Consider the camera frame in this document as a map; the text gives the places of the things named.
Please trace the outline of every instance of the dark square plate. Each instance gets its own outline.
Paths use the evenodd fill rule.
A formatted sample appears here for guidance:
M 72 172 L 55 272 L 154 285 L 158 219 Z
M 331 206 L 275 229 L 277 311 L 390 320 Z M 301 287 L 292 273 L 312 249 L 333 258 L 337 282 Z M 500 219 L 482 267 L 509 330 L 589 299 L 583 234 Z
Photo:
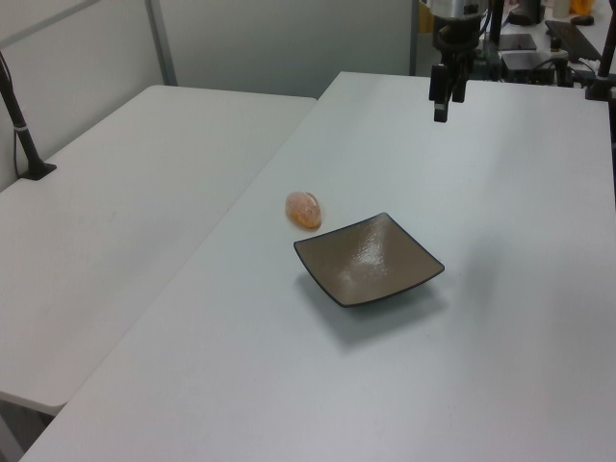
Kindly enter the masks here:
M 344 307 L 408 291 L 445 270 L 385 213 L 294 248 L 317 284 Z

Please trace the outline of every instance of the black cable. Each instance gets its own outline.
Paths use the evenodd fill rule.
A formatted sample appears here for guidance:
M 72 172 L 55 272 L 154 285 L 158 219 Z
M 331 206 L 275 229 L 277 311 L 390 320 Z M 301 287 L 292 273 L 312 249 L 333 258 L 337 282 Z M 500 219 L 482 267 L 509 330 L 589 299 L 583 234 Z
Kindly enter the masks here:
M 570 69 L 574 74 L 576 74 L 577 77 L 581 79 L 579 84 L 581 85 L 582 88 L 588 87 L 588 85 L 592 83 L 592 82 L 589 82 L 588 79 L 586 79 L 586 77 L 583 74 L 581 74 L 577 69 L 574 69 L 572 67 L 567 67 L 567 68 Z
M 529 72 L 532 72 L 533 70 L 537 70 L 539 67 L 541 67 L 542 65 L 545 65 L 547 63 L 556 63 L 560 58 L 549 58 L 548 60 L 545 60 L 541 63 L 539 63 L 538 65 L 536 65 L 533 69 L 531 69 Z
M 485 22 L 483 23 L 483 27 L 479 31 L 480 37 L 488 29 L 488 24 L 490 24 L 490 19 L 492 19 L 492 2 L 488 4 L 488 14 L 485 16 Z
M 17 131 L 13 130 L 13 167 L 15 169 L 15 176 L 17 179 L 21 178 L 19 170 L 17 169 Z
M 13 77 L 11 76 L 11 71 L 9 70 L 9 65 L 4 59 L 2 52 L 0 51 L 0 64 L 2 65 L 2 69 L 6 72 L 7 77 L 9 77 L 9 83 L 11 87 L 13 87 Z M 17 179 L 21 178 L 19 175 L 19 170 L 17 169 L 17 131 L 13 128 L 13 167 L 15 169 L 15 176 Z
M 9 77 L 9 82 L 11 83 L 11 86 L 13 85 L 13 77 L 11 77 L 11 72 L 9 71 L 9 65 L 7 64 L 6 61 L 4 61 L 4 56 L 2 56 L 2 52 L 0 51 L 0 63 L 2 63 L 2 67 L 4 67 L 5 72 L 7 73 L 7 76 Z
M 597 73 L 595 72 L 595 69 L 593 69 L 590 65 L 588 65 L 587 63 L 585 63 L 584 61 L 580 60 L 579 61 L 580 64 L 585 65 L 586 67 L 588 67 L 590 69 L 590 71 L 593 73 L 593 75 L 595 77 L 597 77 Z

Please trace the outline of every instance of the orange object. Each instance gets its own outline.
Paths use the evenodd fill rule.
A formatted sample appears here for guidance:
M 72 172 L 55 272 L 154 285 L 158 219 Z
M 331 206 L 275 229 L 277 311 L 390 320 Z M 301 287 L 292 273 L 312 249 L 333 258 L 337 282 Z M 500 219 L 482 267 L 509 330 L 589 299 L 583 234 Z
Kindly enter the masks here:
M 304 228 L 321 226 L 321 207 L 309 192 L 292 192 L 287 196 L 285 210 L 290 219 Z
M 571 13 L 590 14 L 595 0 L 571 0 Z

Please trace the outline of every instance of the equipment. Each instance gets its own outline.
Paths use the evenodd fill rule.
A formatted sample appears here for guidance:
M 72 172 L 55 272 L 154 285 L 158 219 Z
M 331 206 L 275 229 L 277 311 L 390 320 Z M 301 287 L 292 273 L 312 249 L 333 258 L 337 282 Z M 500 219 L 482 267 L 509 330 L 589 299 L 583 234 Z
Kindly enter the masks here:
M 579 58 L 590 61 L 599 61 L 601 55 L 588 38 L 578 30 L 578 27 L 561 21 L 546 21 L 548 31 L 553 37 L 562 41 L 562 48 L 569 52 L 569 61 L 576 63 Z

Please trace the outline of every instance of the table surface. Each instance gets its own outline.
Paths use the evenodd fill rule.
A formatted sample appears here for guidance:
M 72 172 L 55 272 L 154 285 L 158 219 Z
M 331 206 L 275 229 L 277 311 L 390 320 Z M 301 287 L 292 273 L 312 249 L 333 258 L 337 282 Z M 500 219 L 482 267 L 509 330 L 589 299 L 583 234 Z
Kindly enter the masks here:
M 314 103 L 152 87 L 0 193 L 0 398 L 56 414 Z
M 595 17 L 595 24 L 592 26 L 577 26 L 579 30 L 586 36 L 588 41 L 590 41 L 599 54 L 603 53 L 603 47 L 605 46 L 605 38 L 607 36 L 607 29 L 609 28 L 609 21 L 612 17 L 612 10 L 609 6 L 608 0 L 596 0 L 593 4 L 592 11 L 590 12 Z M 569 20 L 578 16 L 578 14 L 570 14 L 568 17 L 552 17 L 552 8 L 546 8 L 546 17 L 547 20 L 554 21 L 564 21 L 569 22 Z M 531 34 L 535 44 L 537 45 L 537 51 L 550 51 L 550 36 L 546 34 L 548 30 L 547 26 L 542 22 L 541 24 L 537 24 L 536 26 L 525 27 L 525 26 L 515 26 L 513 24 L 507 24 L 502 29 L 502 34 Z M 570 66 L 587 70 L 583 64 L 573 64 Z M 612 65 L 609 69 L 611 73 L 616 72 L 616 61 L 612 61 Z
M 470 82 L 439 124 L 428 85 L 341 74 L 24 462 L 614 460 L 607 107 Z M 293 190 L 319 233 L 388 212 L 445 272 L 341 308 Z

